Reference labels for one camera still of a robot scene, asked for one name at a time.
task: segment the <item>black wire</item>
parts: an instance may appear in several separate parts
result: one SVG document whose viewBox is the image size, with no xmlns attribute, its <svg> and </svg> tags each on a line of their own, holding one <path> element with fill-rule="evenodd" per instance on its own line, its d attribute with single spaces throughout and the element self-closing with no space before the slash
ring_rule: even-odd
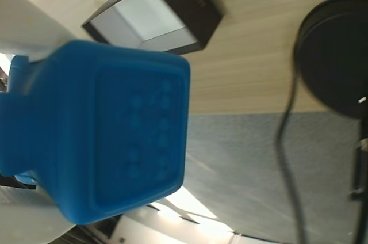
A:
<svg viewBox="0 0 368 244">
<path fill-rule="evenodd" d="M 306 225 L 305 225 L 304 213 L 303 213 L 302 206 L 301 206 L 301 200 L 300 200 L 299 193 L 296 187 L 293 172 L 289 166 L 289 162 L 288 162 L 288 159 L 285 153 L 285 149 L 283 147 L 283 139 L 285 136 L 286 127 L 288 126 L 289 117 L 294 107 L 294 103 L 295 103 L 296 96 L 297 96 L 298 77 L 299 77 L 299 70 L 298 68 L 295 68 L 295 71 L 293 72 L 293 78 L 292 78 L 291 89 L 290 89 L 290 94 L 289 94 L 289 102 L 281 118 L 281 122 L 279 124 L 277 133 L 276 133 L 275 152 L 276 152 L 277 163 L 278 163 L 280 172 L 282 174 L 283 182 L 285 184 L 287 193 L 289 195 L 290 202 L 292 204 L 295 223 L 296 223 L 298 244 L 307 244 L 308 236 L 305 231 Z"/>
</svg>

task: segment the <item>white surface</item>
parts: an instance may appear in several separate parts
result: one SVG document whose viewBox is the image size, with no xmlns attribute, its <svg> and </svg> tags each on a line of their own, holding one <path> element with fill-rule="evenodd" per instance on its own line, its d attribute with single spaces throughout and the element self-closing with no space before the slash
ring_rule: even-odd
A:
<svg viewBox="0 0 368 244">
<path fill-rule="evenodd" d="M 50 243 L 74 225 L 40 190 L 0 186 L 0 243 Z"/>
<path fill-rule="evenodd" d="M 126 217 L 187 244 L 229 244 L 233 236 L 231 232 L 227 231 L 214 233 L 213 231 L 203 230 L 201 225 L 184 219 L 179 221 L 168 219 L 161 216 L 155 209 L 148 207 L 127 212 Z"/>
<path fill-rule="evenodd" d="M 193 36 L 193 34 L 191 34 L 187 28 L 182 28 L 172 31 L 169 34 L 164 34 L 145 41 L 139 48 L 150 51 L 169 51 L 171 49 L 184 47 L 196 42 L 197 39 Z"/>
<path fill-rule="evenodd" d="M 209 218 L 216 218 L 209 209 L 206 208 L 197 198 L 194 197 L 184 186 L 178 191 L 166 197 L 166 199 L 179 209 L 192 212 Z"/>
<path fill-rule="evenodd" d="M 91 21 L 92 25 L 113 45 L 138 48 L 142 39 L 122 18 L 115 7 L 111 7 Z"/>
<path fill-rule="evenodd" d="M 185 27 L 164 0 L 122 0 L 115 7 L 143 40 Z"/>
<path fill-rule="evenodd" d="M 6 75 L 9 75 L 10 60 L 3 53 L 0 53 L 0 68 L 3 70 L 3 72 L 5 72 Z"/>
<path fill-rule="evenodd" d="M 232 228 L 230 228 L 228 225 L 226 225 L 225 223 L 219 222 L 219 221 L 215 221 L 206 217 L 202 217 L 202 216 L 198 216 L 195 214 L 188 214 L 189 217 L 191 217 L 194 221 L 196 221 L 197 223 L 199 223 L 201 226 L 208 228 L 210 230 L 214 230 L 214 231 L 230 231 L 233 232 L 234 230 Z"/>
</svg>

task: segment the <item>black box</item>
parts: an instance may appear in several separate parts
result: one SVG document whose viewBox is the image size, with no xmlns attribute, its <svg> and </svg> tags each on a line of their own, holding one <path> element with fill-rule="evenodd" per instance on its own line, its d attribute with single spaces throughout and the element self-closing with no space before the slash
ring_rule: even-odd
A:
<svg viewBox="0 0 368 244">
<path fill-rule="evenodd" d="M 204 49 L 221 19 L 211 0 L 109 0 L 83 28 L 103 43 L 184 54 Z"/>
</svg>

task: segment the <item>ceiling light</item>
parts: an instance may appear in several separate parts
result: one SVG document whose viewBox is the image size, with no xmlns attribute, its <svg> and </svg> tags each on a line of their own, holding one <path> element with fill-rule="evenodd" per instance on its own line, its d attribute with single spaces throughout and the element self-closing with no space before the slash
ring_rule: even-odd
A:
<svg viewBox="0 0 368 244">
<path fill-rule="evenodd" d="M 209 228 L 209 229 L 215 230 L 215 231 L 229 231 L 229 232 L 233 232 L 233 229 L 230 228 L 225 223 L 222 223 L 222 222 L 219 222 L 219 221 L 215 221 L 215 220 L 212 220 L 212 219 L 208 219 L 208 218 L 202 217 L 202 216 L 197 216 L 195 214 L 188 214 L 188 215 L 194 221 L 196 221 L 201 226 L 203 226 L 204 228 Z"/>
<path fill-rule="evenodd" d="M 171 204 L 184 211 L 189 211 L 198 215 L 206 216 L 208 218 L 216 218 L 215 214 L 207 209 L 183 186 L 175 193 L 167 196 L 166 199 Z"/>
</svg>

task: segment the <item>gray floor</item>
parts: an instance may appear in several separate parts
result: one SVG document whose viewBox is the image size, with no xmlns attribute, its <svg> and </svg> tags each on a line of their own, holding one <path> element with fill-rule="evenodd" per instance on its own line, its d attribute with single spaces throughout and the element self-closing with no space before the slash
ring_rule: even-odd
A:
<svg viewBox="0 0 368 244">
<path fill-rule="evenodd" d="M 191 116 L 184 186 L 234 230 L 295 243 L 273 150 L 279 117 Z M 332 113 L 292 116 L 286 150 L 313 244 L 351 242 L 359 209 L 348 199 L 357 131 L 356 121 Z"/>
</svg>

